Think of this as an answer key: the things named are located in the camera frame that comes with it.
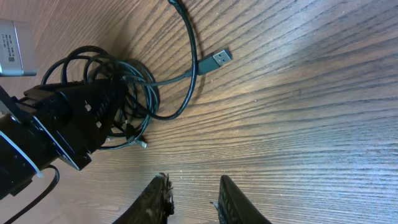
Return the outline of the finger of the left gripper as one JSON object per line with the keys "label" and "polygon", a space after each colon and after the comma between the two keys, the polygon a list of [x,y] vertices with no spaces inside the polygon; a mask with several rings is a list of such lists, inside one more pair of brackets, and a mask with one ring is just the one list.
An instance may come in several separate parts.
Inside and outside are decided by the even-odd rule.
{"label": "finger of the left gripper", "polygon": [[48,85],[38,85],[24,92],[41,95],[45,93],[79,93],[84,96],[91,105],[91,112],[96,120],[96,126],[99,128],[101,141],[97,149],[105,142],[110,132],[111,125],[118,108],[122,104],[122,99],[127,93],[127,86],[113,79],[99,79],[93,83],[86,84],[83,81],[70,82],[66,84],[55,83]]}

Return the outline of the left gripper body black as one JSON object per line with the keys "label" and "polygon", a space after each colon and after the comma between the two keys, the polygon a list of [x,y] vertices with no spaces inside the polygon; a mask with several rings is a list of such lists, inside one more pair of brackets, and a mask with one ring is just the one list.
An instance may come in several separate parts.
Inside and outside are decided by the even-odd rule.
{"label": "left gripper body black", "polygon": [[82,170],[90,162],[90,154],[101,141],[100,129],[91,112],[91,105],[79,93],[41,91],[13,98],[17,106],[30,113],[44,133],[49,135],[61,160]]}

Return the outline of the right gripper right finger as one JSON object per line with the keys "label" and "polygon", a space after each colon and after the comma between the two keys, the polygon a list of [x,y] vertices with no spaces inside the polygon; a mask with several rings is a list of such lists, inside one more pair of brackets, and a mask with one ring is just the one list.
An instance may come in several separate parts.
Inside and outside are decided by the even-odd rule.
{"label": "right gripper right finger", "polygon": [[222,224],[271,224],[228,175],[220,178],[217,202],[212,202]]}

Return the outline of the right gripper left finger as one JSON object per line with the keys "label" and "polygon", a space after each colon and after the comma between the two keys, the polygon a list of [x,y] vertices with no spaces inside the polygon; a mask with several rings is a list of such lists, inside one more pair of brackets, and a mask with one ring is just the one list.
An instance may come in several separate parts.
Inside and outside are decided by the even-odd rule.
{"label": "right gripper left finger", "polygon": [[169,175],[161,172],[113,224],[164,224],[173,214],[172,183]]}

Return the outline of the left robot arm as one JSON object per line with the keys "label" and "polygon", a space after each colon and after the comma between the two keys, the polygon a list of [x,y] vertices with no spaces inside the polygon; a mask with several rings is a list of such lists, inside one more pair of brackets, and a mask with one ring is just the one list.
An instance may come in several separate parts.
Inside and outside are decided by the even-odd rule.
{"label": "left robot arm", "polygon": [[1,197],[16,195],[56,159],[82,170],[105,142],[127,85],[120,80],[1,90]]}

